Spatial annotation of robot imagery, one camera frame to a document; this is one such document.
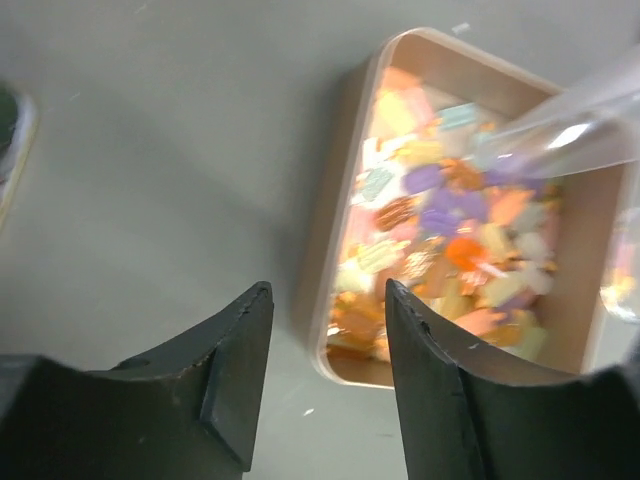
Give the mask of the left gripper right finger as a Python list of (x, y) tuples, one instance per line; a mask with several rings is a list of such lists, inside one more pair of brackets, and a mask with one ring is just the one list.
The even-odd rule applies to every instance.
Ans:
[(635, 479), (639, 357), (569, 374), (446, 320), (401, 283), (386, 323), (412, 479)]

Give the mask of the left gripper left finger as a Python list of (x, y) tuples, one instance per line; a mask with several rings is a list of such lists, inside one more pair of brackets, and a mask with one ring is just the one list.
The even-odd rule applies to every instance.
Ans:
[(260, 281), (109, 370), (1, 359), (5, 479), (239, 479), (251, 469), (274, 302)]

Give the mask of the gold tin pastel gummies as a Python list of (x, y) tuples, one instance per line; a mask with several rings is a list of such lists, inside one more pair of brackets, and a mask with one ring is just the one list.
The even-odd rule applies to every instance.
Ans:
[(392, 387), (391, 279), (505, 352), (585, 370), (634, 166), (509, 179), (472, 160), (558, 92), (427, 28), (391, 38), (351, 74), (294, 307), (321, 375)]

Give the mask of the clear plastic scoop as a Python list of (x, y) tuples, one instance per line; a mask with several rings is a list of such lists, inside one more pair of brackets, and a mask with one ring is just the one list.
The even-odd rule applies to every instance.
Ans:
[(552, 179), (639, 160), (639, 47), (482, 141), (481, 170)]

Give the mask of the clear round container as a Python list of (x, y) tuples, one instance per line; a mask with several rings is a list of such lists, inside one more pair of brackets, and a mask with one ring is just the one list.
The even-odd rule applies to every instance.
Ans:
[(639, 323), (639, 208), (617, 218), (603, 271), (600, 298), (606, 310), (627, 323)]

